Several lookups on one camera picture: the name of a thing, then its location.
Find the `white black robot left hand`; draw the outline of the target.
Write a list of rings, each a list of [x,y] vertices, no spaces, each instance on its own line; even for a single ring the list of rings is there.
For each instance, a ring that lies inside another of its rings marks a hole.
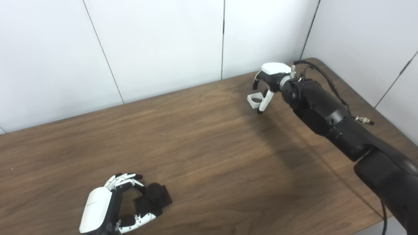
[[[161,209],[119,218],[123,193],[135,188],[143,195],[146,187],[139,180],[142,175],[118,173],[106,181],[104,186],[90,192],[79,226],[81,235],[122,235],[145,226],[162,215]]]

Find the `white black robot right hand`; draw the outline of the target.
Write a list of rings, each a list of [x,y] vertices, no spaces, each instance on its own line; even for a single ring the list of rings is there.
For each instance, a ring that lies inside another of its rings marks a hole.
[[[257,90],[260,81],[267,84],[257,108],[257,113],[262,114],[266,110],[273,96],[281,92],[283,84],[290,78],[291,67],[284,63],[270,62],[262,65],[261,70],[255,75],[252,89]]]

